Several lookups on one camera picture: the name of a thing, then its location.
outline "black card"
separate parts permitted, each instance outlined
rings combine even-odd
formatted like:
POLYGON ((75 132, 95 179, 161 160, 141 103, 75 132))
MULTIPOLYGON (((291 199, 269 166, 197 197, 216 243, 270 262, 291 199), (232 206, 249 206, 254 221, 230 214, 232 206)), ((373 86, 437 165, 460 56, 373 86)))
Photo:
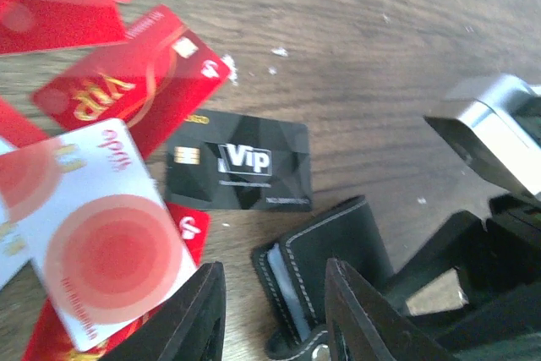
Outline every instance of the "black card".
POLYGON ((310 211, 306 125, 198 110, 167 141, 166 200, 200 210, 310 211))

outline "wooden table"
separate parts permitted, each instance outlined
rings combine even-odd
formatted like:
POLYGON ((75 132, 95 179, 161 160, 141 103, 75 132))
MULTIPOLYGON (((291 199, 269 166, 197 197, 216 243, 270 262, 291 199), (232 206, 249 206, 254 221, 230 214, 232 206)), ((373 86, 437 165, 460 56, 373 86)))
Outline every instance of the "wooden table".
MULTIPOLYGON (((235 60, 238 86, 226 84, 206 106, 308 124, 314 213, 366 194, 395 267, 453 211, 486 214, 487 196, 498 191, 462 164, 423 113, 465 77, 541 79, 541 0, 133 0, 121 9, 129 22, 157 3, 235 60), (278 46, 289 56, 272 54, 278 46)), ((58 134, 28 95, 88 51, 1 58, 1 96, 58 134)), ((159 179, 163 159, 160 149, 149 160, 159 179)), ((312 215, 212 216, 205 259, 227 272, 224 359, 263 359, 276 323, 250 250, 312 215)), ((0 359, 20 358, 44 298, 28 265, 0 292, 0 359)), ((440 284, 413 307, 456 299, 452 283, 440 284)))

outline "wallet stitching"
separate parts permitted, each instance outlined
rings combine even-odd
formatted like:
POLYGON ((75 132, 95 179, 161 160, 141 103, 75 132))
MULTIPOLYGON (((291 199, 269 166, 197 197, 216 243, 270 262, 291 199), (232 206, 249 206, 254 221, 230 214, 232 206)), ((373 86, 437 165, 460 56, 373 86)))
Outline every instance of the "wallet stitching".
POLYGON ((321 336, 323 336, 325 333, 327 333, 327 330, 322 330, 320 331, 316 337, 314 337, 307 345, 306 345, 306 348, 301 351, 299 354, 295 354, 293 355, 292 357, 290 358, 279 358, 279 359, 276 359, 276 358, 269 358, 270 361, 292 361, 293 359, 295 358, 299 358, 301 357, 304 353, 306 353, 310 347, 312 347, 312 344, 314 344, 321 336))
POLYGON ((339 217, 345 216, 347 213, 351 213, 352 211, 355 211, 359 207, 366 205, 367 202, 368 202, 367 200, 363 200, 362 202, 357 203, 355 206, 352 206, 352 207, 350 207, 349 209, 347 209, 345 211, 342 211, 340 213, 336 213, 335 215, 333 215, 333 216, 331 216, 331 217, 329 217, 327 219, 324 219, 321 222, 316 223, 313 226, 310 226, 309 228, 307 228, 305 230, 302 230, 302 232, 298 232, 297 234, 295 234, 294 236, 291 236, 286 241, 287 254, 289 255, 289 258, 291 259, 293 270, 295 271, 295 277, 297 278, 298 284, 301 287, 301 292, 303 293, 303 296, 306 299, 306 303, 307 303, 307 305, 309 307, 310 313, 312 314, 313 321, 316 321, 315 309, 314 309, 314 306, 312 305, 312 302, 310 301, 310 297, 308 296, 308 293, 306 292, 306 287, 304 286, 304 280, 301 277, 301 274, 299 273, 297 262, 295 261, 295 255, 293 254, 293 252, 291 250, 291 243, 296 238, 299 238, 299 237, 303 236, 304 234, 308 234, 309 232, 312 232, 316 228, 321 227, 321 226, 325 225, 326 223, 331 222, 331 221, 333 221, 333 220, 335 220, 335 219, 337 219, 339 217))
POLYGON ((260 255, 260 267, 261 267, 261 270, 263 271, 263 274, 265 275, 265 279, 267 280, 267 284, 269 286, 270 293, 272 293, 272 297, 275 300, 276 306, 280 310, 281 316, 286 321, 287 328, 289 328, 289 331, 291 332, 291 335, 293 337, 293 340, 295 341, 295 344, 299 344, 298 339, 297 339, 297 335, 295 334, 295 331, 293 330, 291 324, 289 323, 289 319, 286 316, 286 312, 284 311, 284 308, 281 306, 280 299, 278 298, 278 295, 276 294, 276 290, 274 288, 272 280, 269 277, 269 273, 267 272, 267 269, 265 267, 265 263, 263 262, 263 258, 265 257, 266 254, 267 254, 266 252, 263 252, 260 255))

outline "wooden surface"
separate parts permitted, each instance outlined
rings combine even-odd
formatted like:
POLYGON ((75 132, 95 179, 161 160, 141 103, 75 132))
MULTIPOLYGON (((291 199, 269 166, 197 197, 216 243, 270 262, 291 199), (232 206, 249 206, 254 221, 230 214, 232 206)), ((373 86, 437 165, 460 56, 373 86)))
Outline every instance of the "wooden surface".
MULTIPOLYGON (((461 163, 423 113, 468 76, 541 79, 541 0, 133 0, 121 10, 129 22, 157 3, 237 64, 238 86, 226 84, 206 106, 308 124, 314 212, 366 194, 395 267, 453 211, 483 215, 497 191, 461 163), (289 57, 273 55, 277 46, 289 57)), ((28 95, 88 51, 0 58, 0 94, 57 134, 28 95)), ((162 178, 163 150, 150 168, 162 178)), ((205 259, 227 271, 224 359, 263 359, 276 324, 249 253, 311 215, 212 215, 205 259)), ((441 288, 418 307, 456 295, 441 288)), ((1 360, 20 358, 44 297, 29 266, 0 292, 1 360)))

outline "silver metal part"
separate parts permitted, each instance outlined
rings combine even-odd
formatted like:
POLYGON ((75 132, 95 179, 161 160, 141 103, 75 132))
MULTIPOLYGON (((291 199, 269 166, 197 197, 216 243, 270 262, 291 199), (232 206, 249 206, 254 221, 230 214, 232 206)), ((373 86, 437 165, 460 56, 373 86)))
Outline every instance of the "silver metal part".
POLYGON ((541 145, 513 116, 539 97, 516 76, 468 79, 424 119, 481 178, 541 200, 541 145))

